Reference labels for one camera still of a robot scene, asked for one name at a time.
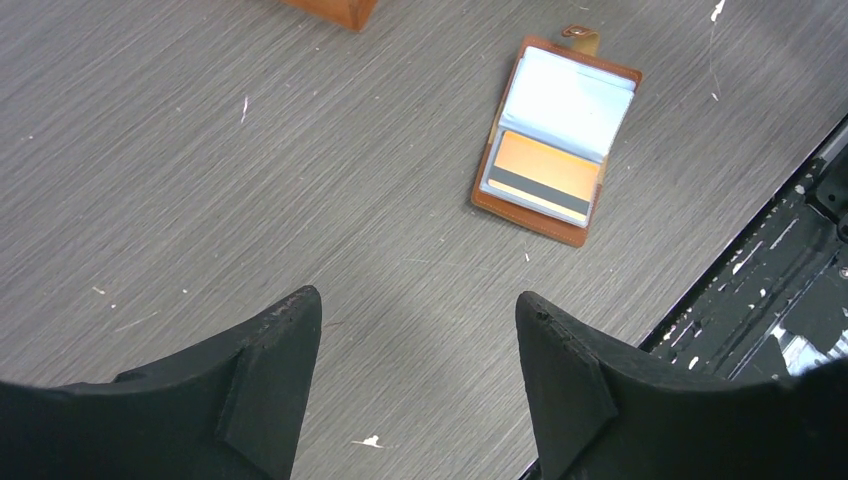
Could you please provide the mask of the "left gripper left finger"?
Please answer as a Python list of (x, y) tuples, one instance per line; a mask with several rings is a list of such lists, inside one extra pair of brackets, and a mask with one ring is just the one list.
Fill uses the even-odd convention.
[(321, 340), (307, 285), (109, 383), (1, 386), (5, 479), (287, 479)]

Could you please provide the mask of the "brown leather card holder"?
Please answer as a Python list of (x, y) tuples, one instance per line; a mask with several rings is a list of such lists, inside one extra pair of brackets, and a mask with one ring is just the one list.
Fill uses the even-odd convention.
[[(473, 205), (528, 230), (580, 248), (602, 191), (613, 142), (642, 80), (640, 71), (601, 59), (600, 35), (566, 27), (567, 44), (529, 35), (522, 41), (487, 139), (471, 192)], [(503, 130), (510, 130), (600, 165), (585, 226), (537, 213), (483, 190), (483, 176)]]

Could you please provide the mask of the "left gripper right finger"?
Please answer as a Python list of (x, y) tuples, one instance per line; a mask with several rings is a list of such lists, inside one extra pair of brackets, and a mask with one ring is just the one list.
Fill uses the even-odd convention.
[(847, 364), (734, 382), (656, 358), (539, 294), (515, 304), (545, 479), (843, 479)]

